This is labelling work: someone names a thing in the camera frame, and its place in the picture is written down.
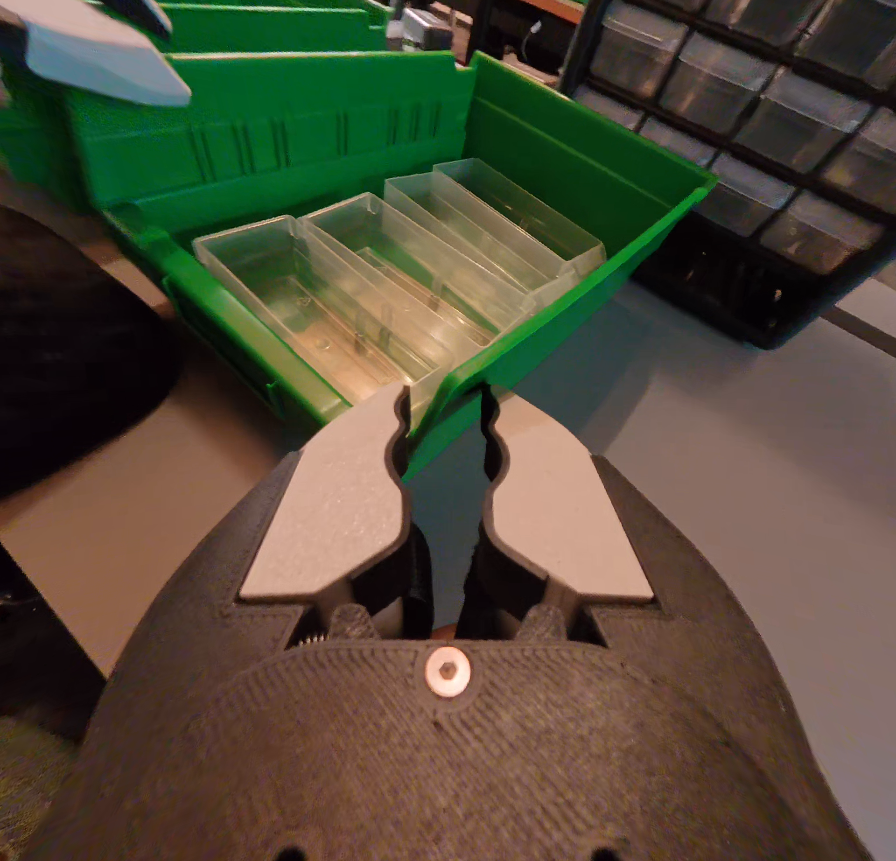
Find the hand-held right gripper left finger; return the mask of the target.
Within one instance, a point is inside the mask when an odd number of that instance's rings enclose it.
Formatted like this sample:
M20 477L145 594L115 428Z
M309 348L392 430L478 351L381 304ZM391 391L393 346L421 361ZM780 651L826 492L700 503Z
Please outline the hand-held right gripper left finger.
M407 468L410 391L389 384L299 452L239 590L252 604L293 602L321 620L355 603L371 616L412 581Z

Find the black drawer cabinet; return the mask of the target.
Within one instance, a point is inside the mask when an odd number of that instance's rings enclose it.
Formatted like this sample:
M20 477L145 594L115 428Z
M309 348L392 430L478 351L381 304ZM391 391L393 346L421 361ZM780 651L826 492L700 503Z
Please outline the black drawer cabinet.
M606 1L588 0L582 13L561 71L566 95L574 97ZM892 232L882 250L863 254L839 273L814 276L745 240L726 238L702 221L700 204L640 265L635 278L666 301L759 349L780 347L894 262Z

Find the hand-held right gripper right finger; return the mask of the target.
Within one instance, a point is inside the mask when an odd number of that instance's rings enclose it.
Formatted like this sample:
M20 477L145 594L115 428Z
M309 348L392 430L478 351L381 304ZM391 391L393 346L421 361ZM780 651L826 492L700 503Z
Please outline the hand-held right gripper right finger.
M503 613L539 604L574 620L585 606L645 606L655 593L588 448L518 394L483 393L489 480L479 583Z

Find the rows of clear cabinet drawers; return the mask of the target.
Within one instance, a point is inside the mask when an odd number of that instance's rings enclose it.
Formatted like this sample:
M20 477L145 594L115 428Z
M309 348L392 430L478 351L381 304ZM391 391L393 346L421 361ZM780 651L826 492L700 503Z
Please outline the rows of clear cabinet drawers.
M607 0L577 101L709 170L697 207L818 277L894 232L895 0Z

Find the clear plastic drawer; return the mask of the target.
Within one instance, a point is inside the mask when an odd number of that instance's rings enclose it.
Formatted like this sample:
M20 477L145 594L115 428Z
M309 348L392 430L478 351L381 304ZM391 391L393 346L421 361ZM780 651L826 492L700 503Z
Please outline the clear plastic drawer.
M304 217L315 238L351 264L364 262L409 300L408 310L427 309L438 319L442 343L468 356L519 323L524 297L482 264L376 195L365 193Z
M436 164L432 175L448 204L548 280L583 280L608 260L598 238L481 159Z
M384 201L504 283L550 305L587 272L446 175L397 176Z
M386 274L274 217L193 241L197 260L354 406L385 385L410 387L418 423L460 361L432 311Z

